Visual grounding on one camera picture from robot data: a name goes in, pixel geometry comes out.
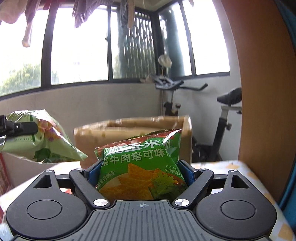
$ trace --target bike handlebar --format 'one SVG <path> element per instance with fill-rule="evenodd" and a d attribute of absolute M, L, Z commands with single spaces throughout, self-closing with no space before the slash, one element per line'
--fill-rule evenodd
<path fill-rule="evenodd" d="M 180 88 L 180 89 L 193 90 L 193 91 L 202 91 L 202 90 L 204 90 L 204 89 L 207 88 L 207 87 L 208 87 L 208 84 L 205 83 L 205 84 L 204 84 L 202 87 L 200 87 L 200 88 L 187 87 L 187 86 L 180 86 L 179 88 Z"/>

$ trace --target ceiling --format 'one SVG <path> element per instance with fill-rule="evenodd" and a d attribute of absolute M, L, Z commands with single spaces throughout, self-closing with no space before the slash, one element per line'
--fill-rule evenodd
<path fill-rule="evenodd" d="M 136 7 L 144 8 L 149 11 L 156 11 L 171 1 L 172 0 L 134 0 Z"/>

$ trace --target window frame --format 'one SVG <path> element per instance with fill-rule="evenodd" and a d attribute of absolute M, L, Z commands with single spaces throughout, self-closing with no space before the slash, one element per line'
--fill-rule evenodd
<path fill-rule="evenodd" d="M 189 57 L 191 63 L 191 75 L 189 76 L 181 76 L 181 77 L 174 77 L 172 80 L 188 80 L 188 79 L 197 79 L 197 78 L 206 78 L 206 77 L 216 77 L 216 76 L 229 76 L 229 72 L 218 72 L 218 73 L 210 73 L 210 74 L 196 74 L 195 69 L 195 62 L 194 62 L 194 54 L 192 48 L 192 42 L 190 37 L 190 30 L 188 27 L 188 22 L 186 18 L 186 14 L 184 11 L 183 0 L 172 0 L 171 2 L 165 4 L 164 6 L 160 7 L 156 11 L 149 11 L 146 9 L 142 9 L 139 7 L 135 7 L 135 11 L 147 14 L 150 16 L 151 20 L 151 29 L 152 29 L 152 37 L 153 37 L 153 47 L 154 47 L 154 56 L 155 56 L 155 67 L 156 67 L 156 75 L 161 73 L 161 66 L 158 63 L 158 57 L 161 54 L 164 54 L 164 46 L 163 46 L 163 37 L 161 34 L 160 28 L 160 21 L 159 21 L 159 13 L 164 10 L 165 8 L 169 7 L 170 5 L 178 2 L 183 22 L 186 30 L 186 36 L 188 41 L 188 48 L 189 48 Z M 4 99 L 9 99 L 13 97 L 17 97 L 24 94 L 30 94 L 34 92 L 40 91 L 47 91 L 52 89 L 58 88 L 66 88 L 66 87 L 74 87 L 74 86 L 82 86 L 82 85 L 93 85 L 93 84 L 119 84 L 119 83 L 141 83 L 139 78 L 113 78 L 113 67 L 112 67 L 112 50 L 111 50 L 111 7 L 120 7 L 119 2 L 114 2 L 112 5 L 107 6 L 107 68 L 108 68 L 108 80 L 96 80 L 96 81 L 86 81 L 86 82 L 75 82 L 75 83 L 66 83 L 66 84 L 57 84 L 52 85 L 51 83 L 51 55 L 52 55 L 52 39 L 53 39 L 53 31 L 54 31 L 54 24 L 55 18 L 57 14 L 57 10 L 59 7 L 69 6 L 72 7 L 74 1 L 65 1 L 61 4 L 59 0 L 53 0 L 51 2 L 49 8 L 49 14 L 46 22 L 44 39 L 43 39 L 43 47 L 42 47 L 42 56 L 41 56 L 41 74 L 40 74 L 40 87 L 32 88 L 28 90 L 23 90 L 19 92 L 10 93 L 7 95 L 0 96 L 0 101 Z"/>
<path fill-rule="evenodd" d="M 195 67 L 195 60 L 194 60 L 194 54 L 193 54 L 193 47 L 192 47 L 192 41 L 191 41 L 191 34 L 190 34 L 190 30 L 189 30 L 189 26 L 188 26 L 188 22 L 187 22 L 187 18 L 186 18 L 186 14 L 185 14 L 185 10 L 184 10 L 184 6 L 183 6 L 183 1 L 184 0 L 172 0 L 169 3 L 163 5 L 162 7 L 160 7 L 156 12 L 157 14 L 157 21 L 158 21 L 158 25 L 160 26 L 160 22 L 159 22 L 159 18 L 158 15 L 161 11 L 163 11 L 164 9 L 166 9 L 167 7 L 175 4 L 175 3 L 179 3 L 180 6 L 180 10 L 182 13 L 182 17 L 183 17 L 183 22 L 184 22 L 184 26 L 185 26 L 185 31 L 186 31 L 186 37 L 187 37 L 187 42 L 188 42 L 188 49 L 189 49 L 189 58 L 190 58 L 190 64 L 191 64 L 191 75 L 186 75 L 186 76 L 180 76 L 180 77 L 172 77 L 172 80 L 189 80 L 189 79 L 199 79 L 199 78 L 207 78 L 207 77 L 218 77 L 218 76 L 230 76 L 230 71 L 226 71 L 226 72 L 217 72 L 217 73 L 209 73 L 209 74 L 196 74 L 196 67 Z M 158 31 L 157 35 L 160 36 L 161 39 L 158 39 L 158 41 L 163 42 L 162 39 L 162 34 L 161 34 L 161 29 L 155 29 L 155 31 Z"/>

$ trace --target snack bag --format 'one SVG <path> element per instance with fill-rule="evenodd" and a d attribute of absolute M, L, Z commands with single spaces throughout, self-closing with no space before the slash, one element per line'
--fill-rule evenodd
<path fill-rule="evenodd" d="M 38 132 L 30 136 L 6 138 L 0 143 L 2 151 L 42 163 L 83 161 L 87 157 L 73 146 L 63 128 L 46 110 L 15 111 L 7 119 L 14 122 L 34 121 Z"/>
<path fill-rule="evenodd" d="M 104 160 L 97 190 L 110 202 L 172 202 L 187 188 L 177 167 L 181 131 L 157 131 L 96 148 L 98 159 Z"/>

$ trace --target white wall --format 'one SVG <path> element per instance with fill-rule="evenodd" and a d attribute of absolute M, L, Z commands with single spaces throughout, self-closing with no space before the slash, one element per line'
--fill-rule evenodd
<path fill-rule="evenodd" d="M 154 84 L 96 84 L 37 92 L 0 101 L 0 114 L 46 109 L 74 141 L 75 127 L 93 122 L 160 114 Z"/>
<path fill-rule="evenodd" d="M 179 115 L 190 115 L 193 135 L 200 143 L 204 144 L 212 144 L 215 137 L 218 119 L 221 114 L 221 105 L 216 101 L 217 96 L 241 86 L 237 51 L 230 24 L 220 0 L 213 0 L 213 3 L 226 42 L 230 76 L 186 80 L 185 85 L 187 86 L 200 87 L 204 83 L 208 83 L 209 86 L 201 92 L 179 89 L 174 94 L 174 102 L 181 104 Z M 220 155 L 223 160 L 237 159 L 239 152 L 242 116 L 230 112 L 228 120 L 232 123 L 232 129 L 231 131 L 225 131 L 222 141 Z"/>

